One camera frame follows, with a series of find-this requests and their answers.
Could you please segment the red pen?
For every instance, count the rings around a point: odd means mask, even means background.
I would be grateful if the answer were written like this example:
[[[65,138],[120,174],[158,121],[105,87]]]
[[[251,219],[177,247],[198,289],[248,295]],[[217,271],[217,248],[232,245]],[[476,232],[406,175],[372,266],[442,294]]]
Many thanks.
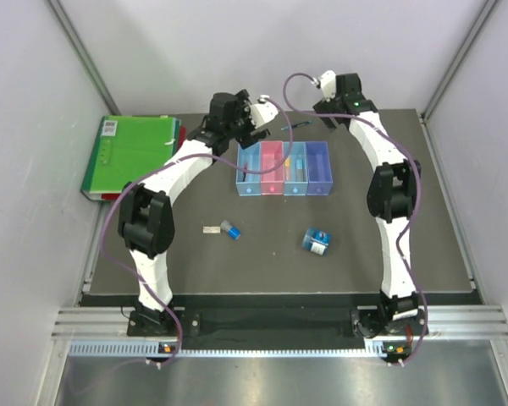
[[[243,167],[244,171],[243,171],[243,175],[242,175],[242,182],[245,182],[246,181],[246,176],[247,176],[247,170],[248,170],[248,163],[246,162],[245,163],[245,166]]]

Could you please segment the blue pen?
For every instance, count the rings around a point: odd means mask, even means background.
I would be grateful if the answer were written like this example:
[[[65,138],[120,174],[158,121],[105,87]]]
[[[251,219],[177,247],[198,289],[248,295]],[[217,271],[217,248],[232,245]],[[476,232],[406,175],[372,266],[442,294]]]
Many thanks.
[[[312,123],[313,123],[312,120],[307,120],[307,121],[303,121],[303,122],[299,122],[299,123],[293,123],[292,125],[287,125],[287,126],[282,127],[280,130],[281,131],[286,131],[288,129],[297,129],[297,128],[300,128],[300,127],[304,127],[304,126],[310,125]]]

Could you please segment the light blue drawer bin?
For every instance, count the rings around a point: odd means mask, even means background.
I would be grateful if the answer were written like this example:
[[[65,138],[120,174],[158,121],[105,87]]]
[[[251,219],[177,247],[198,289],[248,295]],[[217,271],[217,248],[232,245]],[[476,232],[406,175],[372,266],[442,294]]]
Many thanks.
[[[248,163],[246,181],[242,182],[243,167]],[[261,144],[252,145],[242,149],[238,147],[237,166],[240,170],[236,172],[235,185],[239,196],[252,197],[261,194]]]

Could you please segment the orange highlighter marker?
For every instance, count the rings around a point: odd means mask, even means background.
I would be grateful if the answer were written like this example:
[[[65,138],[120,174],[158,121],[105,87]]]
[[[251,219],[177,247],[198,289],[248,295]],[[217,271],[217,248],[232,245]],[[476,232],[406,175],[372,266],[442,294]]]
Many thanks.
[[[291,176],[290,158],[287,157],[286,160],[284,161],[284,181],[285,182],[289,182],[290,181],[290,176]]]

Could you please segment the pink drawer bin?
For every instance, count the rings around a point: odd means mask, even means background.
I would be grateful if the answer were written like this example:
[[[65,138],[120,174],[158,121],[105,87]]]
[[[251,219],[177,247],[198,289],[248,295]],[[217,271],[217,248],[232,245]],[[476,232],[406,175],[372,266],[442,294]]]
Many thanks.
[[[284,157],[282,141],[263,141],[261,145],[261,170],[272,172],[261,175],[262,195],[282,195],[284,193],[284,165],[279,165]]]

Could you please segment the light blue clear highlighter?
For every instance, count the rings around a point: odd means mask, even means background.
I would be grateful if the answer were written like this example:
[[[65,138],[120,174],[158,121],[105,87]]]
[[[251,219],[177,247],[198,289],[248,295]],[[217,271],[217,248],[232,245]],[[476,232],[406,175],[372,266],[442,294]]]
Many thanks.
[[[295,160],[295,179],[297,182],[304,181],[303,159],[301,156],[298,156]]]

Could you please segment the medium blue drawer bin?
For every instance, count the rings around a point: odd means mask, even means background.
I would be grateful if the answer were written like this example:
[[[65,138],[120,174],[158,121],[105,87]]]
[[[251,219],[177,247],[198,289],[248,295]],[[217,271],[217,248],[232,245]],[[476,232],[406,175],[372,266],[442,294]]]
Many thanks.
[[[287,152],[290,148],[290,154],[288,157],[290,158],[290,181],[284,181],[284,195],[288,196],[301,196],[306,195],[307,187],[308,187],[308,177],[307,177],[307,161],[306,161],[306,143],[305,142],[294,142],[292,146],[290,146],[289,142],[284,143],[284,152]],[[298,156],[301,156],[303,159],[303,168],[304,168],[304,181],[297,182],[295,179],[295,160]]]

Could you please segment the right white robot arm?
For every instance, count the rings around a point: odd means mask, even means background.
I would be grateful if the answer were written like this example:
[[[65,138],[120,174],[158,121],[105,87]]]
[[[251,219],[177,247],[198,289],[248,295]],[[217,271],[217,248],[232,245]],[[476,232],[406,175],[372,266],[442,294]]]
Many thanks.
[[[314,80],[322,92],[313,109],[329,129],[343,124],[357,140],[373,170],[367,209],[382,244],[383,279],[376,310],[361,310],[354,322],[363,337],[400,333],[418,316],[417,287],[411,276],[410,220],[417,205],[419,162],[389,137],[374,103],[362,94],[358,74],[329,70]]]

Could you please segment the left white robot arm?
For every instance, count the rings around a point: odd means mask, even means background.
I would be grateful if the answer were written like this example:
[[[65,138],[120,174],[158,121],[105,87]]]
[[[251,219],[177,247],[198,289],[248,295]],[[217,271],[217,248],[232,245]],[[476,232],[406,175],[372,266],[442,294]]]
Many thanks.
[[[253,103],[245,90],[216,93],[208,114],[164,167],[125,187],[118,232],[135,263],[140,286],[130,315],[131,335],[162,336],[178,331],[174,313],[166,310],[173,298],[167,264],[175,235],[173,204],[197,175],[228,150],[231,140],[246,148],[266,138],[270,133],[265,126],[278,113],[265,96]]]

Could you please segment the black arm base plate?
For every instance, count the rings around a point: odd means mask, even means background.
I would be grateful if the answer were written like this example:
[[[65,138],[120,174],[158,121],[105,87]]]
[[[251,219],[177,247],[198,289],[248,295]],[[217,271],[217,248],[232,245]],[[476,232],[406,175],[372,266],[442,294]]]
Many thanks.
[[[418,334],[425,326],[422,310],[396,321],[384,319],[375,308],[235,308],[178,310],[184,339],[226,337],[277,337],[286,333],[326,333],[330,337],[372,338],[399,334],[411,328]]]

